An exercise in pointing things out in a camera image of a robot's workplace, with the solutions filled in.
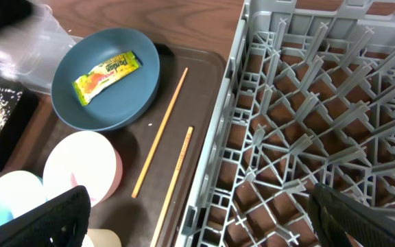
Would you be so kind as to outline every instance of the snack packet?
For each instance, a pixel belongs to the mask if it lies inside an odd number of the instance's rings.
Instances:
[[[131,51],[109,58],[73,82],[77,98],[83,106],[86,106],[105,88],[139,67],[140,64]]]

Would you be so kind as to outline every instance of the chopstick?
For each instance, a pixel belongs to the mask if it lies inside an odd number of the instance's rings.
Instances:
[[[167,191],[167,195],[165,196],[163,208],[161,209],[161,213],[158,218],[158,223],[156,223],[155,233],[152,238],[152,242],[150,247],[155,247],[158,243],[159,235],[161,234],[161,229],[163,228],[165,216],[167,215],[167,210],[169,209],[171,197],[173,195],[173,191],[175,190],[176,182],[178,182],[179,173],[181,172],[182,164],[184,163],[184,157],[187,153],[187,149],[189,147],[191,135],[193,134],[193,127],[190,126],[187,130],[187,134],[185,135],[184,144],[182,144],[181,153],[179,154],[178,162],[176,163],[175,172],[171,177],[171,182],[169,186],[169,190]]]
[[[141,173],[140,173],[140,176],[138,177],[138,180],[136,182],[134,191],[132,192],[133,198],[136,198],[140,192],[141,186],[143,185],[143,182],[144,182],[145,176],[147,174],[147,171],[149,169],[150,163],[152,162],[152,159],[154,158],[156,148],[158,147],[159,141],[161,140],[165,126],[167,125],[167,122],[169,121],[171,111],[173,110],[173,107],[175,106],[176,99],[178,98],[179,91],[182,88],[182,84],[184,83],[184,79],[185,79],[185,76],[187,75],[188,70],[189,70],[189,68],[185,68],[184,73],[182,74],[181,80],[179,81],[179,84],[176,87],[175,93],[173,94],[173,97],[171,98],[169,107],[167,108],[167,111],[165,112],[163,121],[161,122],[158,132],[156,133],[155,141],[152,144],[152,147],[150,148],[149,154],[147,155],[147,159],[144,162],[143,169],[141,170]]]

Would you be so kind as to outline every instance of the dish rack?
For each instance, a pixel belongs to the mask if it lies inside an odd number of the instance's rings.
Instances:
[[[319,246],[315,183],[395,220],[394,0],[245,1],[176,246]]]

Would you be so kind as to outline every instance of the clear plastic container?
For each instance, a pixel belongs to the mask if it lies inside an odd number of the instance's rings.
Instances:
[[[49,94],[60,61],[74,44],[51,8],[35,5],[32,17],[0,33],[0,76]]]

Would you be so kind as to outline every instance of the light blue cup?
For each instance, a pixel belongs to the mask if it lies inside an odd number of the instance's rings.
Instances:
[[[47,201],[42,181],[26,171],[0,177],[0,226]]]

